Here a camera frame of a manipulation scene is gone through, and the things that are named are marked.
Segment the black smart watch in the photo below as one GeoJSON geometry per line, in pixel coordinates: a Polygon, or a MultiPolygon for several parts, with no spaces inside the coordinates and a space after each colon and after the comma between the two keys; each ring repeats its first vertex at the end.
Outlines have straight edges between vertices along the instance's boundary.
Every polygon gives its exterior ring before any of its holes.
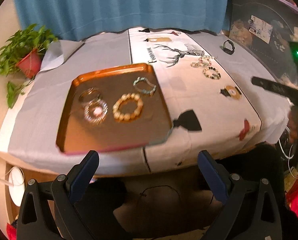
{"type": "Polygon", "coordinates": [[[235,52],[235,46],[234,43],[231,40],[226,40],[223,43],[223,48],[222,48],[223,52],[232,55],[235,52]]]}

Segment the clear plastic storage box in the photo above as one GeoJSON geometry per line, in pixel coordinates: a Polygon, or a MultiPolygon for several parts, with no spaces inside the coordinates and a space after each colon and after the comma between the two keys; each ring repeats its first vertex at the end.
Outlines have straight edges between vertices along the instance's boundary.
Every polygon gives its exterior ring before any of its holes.
{"type": "Polygon", "coordinates": [[[230,38],[277,81],[298,88],[289,47],[290,42],[298,42],[298,7],[292,0],[232,0],[230,38]]]}

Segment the grey table cloth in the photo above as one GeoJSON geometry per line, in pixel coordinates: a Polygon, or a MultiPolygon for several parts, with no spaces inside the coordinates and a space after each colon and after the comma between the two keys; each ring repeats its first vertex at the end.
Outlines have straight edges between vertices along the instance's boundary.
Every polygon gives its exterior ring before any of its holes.
{"type": "MultiPolygon", "coordinates": [[[[85,154],[64,154],[56,145],[60,119],[71,83],[81,74],[137,64],[132,60],[128,31],[104,33],[88,38],[65,63],[55,69],[38,73],[16,117],[9,142],[9,154],[35,168],[57,174],[66,174],[81,162],[91,150],[85,154]]],[[[288,123],[289,101],[251,83],[253,76],[269,80],[272,78],[271,74],[240,46],[236,46],[232,55],[224,53],[221,49],[226,40],[224,35],[200,33],[189,37],[208,51],[207,55],[201,55],[192,66],[204,66],[206,70],[210,70],[210,55],[218,55],[219,62],[242,87],[259,114],[261,129],[245,148],[264,141],[276,143],[288,123]]],[[[185,111],[177,119],[172,119],[172,123],[172,129],[183,127],[189,132],[201,130],[193,110],[185,111]]],[[[148,146],[109,153],[98,152],[100,165],[96,171],[97,175],[137,176],[153,173],[146,159],[146,147],[148,146]]]]}

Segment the white printed table runner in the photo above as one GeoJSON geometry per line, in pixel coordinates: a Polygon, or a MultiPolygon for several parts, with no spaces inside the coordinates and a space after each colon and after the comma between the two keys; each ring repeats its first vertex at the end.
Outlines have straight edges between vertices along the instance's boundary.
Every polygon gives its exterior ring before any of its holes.
{"type": "Polygon", "coordinates": [[[153,173],[194,165],[201,150],[225,158],[245,148],[261,129],[259,114],[242,87],[210,55],[210,70],[193,67],[208,51],[185,33],[163,30],[128,31],[135,63],[153,66],[172,119],[193,110],[201,130],[172,129],[166,142],[145,148],[153,173]]]}

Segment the copper metal tray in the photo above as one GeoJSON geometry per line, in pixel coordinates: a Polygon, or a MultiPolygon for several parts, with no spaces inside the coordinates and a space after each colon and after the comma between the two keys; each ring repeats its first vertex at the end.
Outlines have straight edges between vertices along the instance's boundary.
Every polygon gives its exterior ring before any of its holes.
{"type": "Polygon", "coordinates": [[[96,70],[73,79],[65,100],[56,145],[64,154],[142,148],[165,142],[170,117],[153,66],[130,64],[96,70]],[[152,96],[133,87],[138,77],[156,85],[152,96]]]}

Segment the red flower pot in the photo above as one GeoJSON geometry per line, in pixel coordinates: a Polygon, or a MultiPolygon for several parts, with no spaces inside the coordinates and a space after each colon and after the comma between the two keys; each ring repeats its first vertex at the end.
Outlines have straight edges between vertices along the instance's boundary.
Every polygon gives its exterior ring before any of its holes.
{"type": "Polygon", "coordinates": [[[41,64],[42,60],[38,55],[38,50],[33,49],[16,64],[16,67],[18,67],[27,78],[31,79],[40,71],[41,64]]]}

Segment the green potted plant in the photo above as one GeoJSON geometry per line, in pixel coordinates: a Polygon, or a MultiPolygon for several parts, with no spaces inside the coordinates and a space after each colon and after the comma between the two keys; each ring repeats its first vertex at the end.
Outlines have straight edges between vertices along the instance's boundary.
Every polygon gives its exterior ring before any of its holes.
{"type": "Polygon", "coordinates": [[[39,27],[34,23],[25,29],[15,32],[6,41],[6,44],[0,48],[0,77],[22,74],[25,81],[15,83],[8,81],[6,84],[6,101],[9,109],[12,109],[18,99],[18,96],[25,93],[35,77],[29,79],[22,71],[16,67],[16,64],[26,57],[33,49],[38,50],[38,55],[43,60],[49,46],[52,42],[57,42],[58,37],[44,25],[39,27]]]}

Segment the turquoise silver bangle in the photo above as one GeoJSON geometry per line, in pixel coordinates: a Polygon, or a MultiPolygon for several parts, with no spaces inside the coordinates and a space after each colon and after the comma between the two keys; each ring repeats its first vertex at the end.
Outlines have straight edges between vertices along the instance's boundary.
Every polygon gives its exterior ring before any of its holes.
{"type": "Polygon", "coordinates": [[[148,78],[146,77],[138,77],[134,82],[133,82],[133,87],[135,88],[136,91],[138,91],[141,94],[144,95],[148,95],[148,96],[152,96],[155,91],[156,91],[156,85],[152,84],[151,82],[149,82],[148,78]],[[147,85],[149,85],[149,87],[151,88],[150,90],[146,90],[146,89],[140,89],[138,88],[138,84],[144,82],[147,85]]]}

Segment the blue curtain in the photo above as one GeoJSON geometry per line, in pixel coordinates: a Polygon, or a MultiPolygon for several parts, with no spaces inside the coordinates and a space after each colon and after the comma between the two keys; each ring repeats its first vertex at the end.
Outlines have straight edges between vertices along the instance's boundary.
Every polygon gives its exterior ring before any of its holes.
{"type": "Polygon", "coordinates": [[[39,24],[64,40],[132,27],[220,32],[227,0],[14,0],[22,28],[39,24]]]}

